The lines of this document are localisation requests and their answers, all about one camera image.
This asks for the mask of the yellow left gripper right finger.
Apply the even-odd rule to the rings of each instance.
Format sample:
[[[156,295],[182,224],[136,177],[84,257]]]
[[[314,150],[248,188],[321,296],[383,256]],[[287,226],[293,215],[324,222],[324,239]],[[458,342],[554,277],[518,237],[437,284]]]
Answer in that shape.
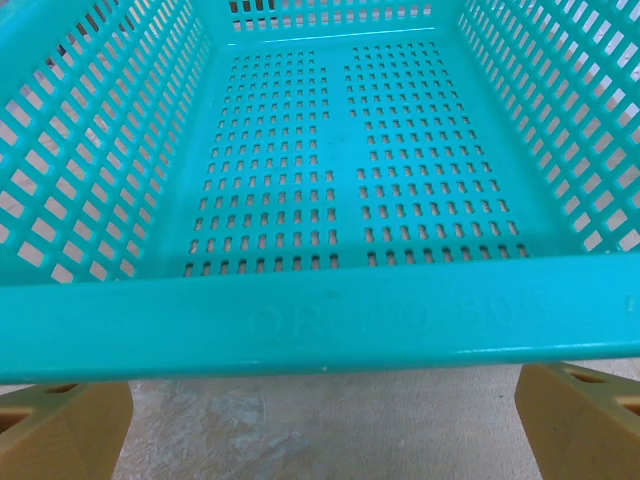
[[[521,368],[515,405],[544,479],[639,477],[639,383],[567,363]]]

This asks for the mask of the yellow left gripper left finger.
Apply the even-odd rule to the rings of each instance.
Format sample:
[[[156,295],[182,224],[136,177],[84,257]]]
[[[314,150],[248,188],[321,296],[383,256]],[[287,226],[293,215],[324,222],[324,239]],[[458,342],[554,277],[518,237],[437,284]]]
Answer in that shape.
[[[33,385],[1,395],[3,479],[110,479],[133,415],[126,382]]]

